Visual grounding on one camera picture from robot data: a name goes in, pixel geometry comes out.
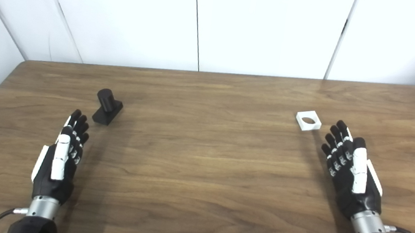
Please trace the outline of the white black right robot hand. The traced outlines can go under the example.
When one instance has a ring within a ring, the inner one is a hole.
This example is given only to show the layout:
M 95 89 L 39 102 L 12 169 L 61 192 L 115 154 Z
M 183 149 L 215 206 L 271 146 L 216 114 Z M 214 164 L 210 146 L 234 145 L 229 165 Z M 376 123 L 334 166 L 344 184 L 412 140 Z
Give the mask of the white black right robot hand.
M 368 157 L 366 142 L 353 137 L 342 120 L 330 127 L 321 146 L 335 188 L 338 209 L 347 218 L 364 211 L 380 214 L 382 186 Z

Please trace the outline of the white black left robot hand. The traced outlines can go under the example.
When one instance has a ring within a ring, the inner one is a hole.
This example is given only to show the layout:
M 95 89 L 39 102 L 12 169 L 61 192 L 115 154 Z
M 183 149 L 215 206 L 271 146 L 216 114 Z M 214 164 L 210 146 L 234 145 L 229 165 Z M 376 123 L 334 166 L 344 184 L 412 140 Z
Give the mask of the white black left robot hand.
M 42 147 L 34 165 L 32 198 L 51 197 L 63 205 L 74 191 L 74 176 L 89 139 L 87 117 L 76 109 L 66 119 L 57 140 Z

